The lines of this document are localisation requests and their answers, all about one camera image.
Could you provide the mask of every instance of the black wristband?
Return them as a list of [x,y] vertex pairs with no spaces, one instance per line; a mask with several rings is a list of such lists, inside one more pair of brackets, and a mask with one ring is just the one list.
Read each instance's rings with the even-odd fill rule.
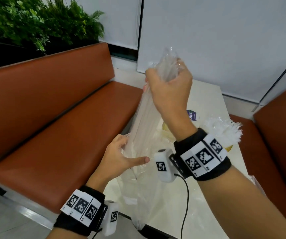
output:
[[80,221],[77,221],[73,217],[61,212],[61,214],[58,216],[57,221],[53,225],[53,227],[62,228],[62,229],[77,233],[79,235],[88,237],[92,231],[98,230],[99,222],[102,221],[102,217],[104,216],[103,211],[104,209],[106,209],[105,204],[104,204],[105,195],[85,185],[81,186],[79,190],[93,196],[99,202],[101,202],[101,206],[98,209],[97,213],[95,214],[90,226],[87,227],[86,225],[82,224]]
[[175,167],[180,171],[184,178],[193,176],[198,181],[210,180],[222,175],[231,167],[232,164],[229,158],[225,157],[225,159],[221,161],[220,164],[214,169],[212,169],[210,172],[207,172],[199,177],[195,177],[193,175],[189,167],[185,164],[185,162],[180,156],[186,151],[190,150],[193,146],[201,142],[206,136],[207,133],[203,129],[198,128],[197,132],[189,136],[188,138],[179,142],[174,142],[176,154],[173,157],[170,157],[170,160],[173,162]]

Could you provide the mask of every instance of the gray tile floor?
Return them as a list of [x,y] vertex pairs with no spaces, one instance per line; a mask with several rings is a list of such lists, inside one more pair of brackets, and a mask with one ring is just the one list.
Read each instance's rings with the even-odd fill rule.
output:
[[[49,229],[0,203],[0,239],[45,239],[49,233]],[[108,237],[104,237],[99,233],[95,239],[100,238],[144,239],[137,232],[132,222],[122,216],[118,217],[116,232]]]

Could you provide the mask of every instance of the wrist strap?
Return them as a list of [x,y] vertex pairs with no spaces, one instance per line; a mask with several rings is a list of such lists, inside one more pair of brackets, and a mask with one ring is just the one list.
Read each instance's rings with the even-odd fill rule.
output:
[[105,195],[87,186],[75,190],[61,208],[54,227],[89,236],[97,231],[107,210]]
[[169,157],[184,178],[205,181],[222,175],[231,167],[227,151],[203,129],[174,142],[176,154]]

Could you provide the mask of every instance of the green foliage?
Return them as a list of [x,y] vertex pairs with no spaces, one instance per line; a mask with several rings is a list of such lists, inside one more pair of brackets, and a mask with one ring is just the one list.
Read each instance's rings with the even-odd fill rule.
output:
[[49,37],[61,38],[67,44],[77,39],[103,37],[104,28],[98,21],[101,11],[88,15],[75,0],[0,0],[0,41],[10,39],[16,45],[33,43],[45,51]]

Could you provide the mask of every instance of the purple sticker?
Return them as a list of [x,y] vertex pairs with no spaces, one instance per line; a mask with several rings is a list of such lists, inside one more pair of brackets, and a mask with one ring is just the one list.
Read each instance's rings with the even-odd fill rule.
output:
[[192,110],[187,110],[187,113],[188,113],[191,121],[196,121],[196,112],[194,112]]

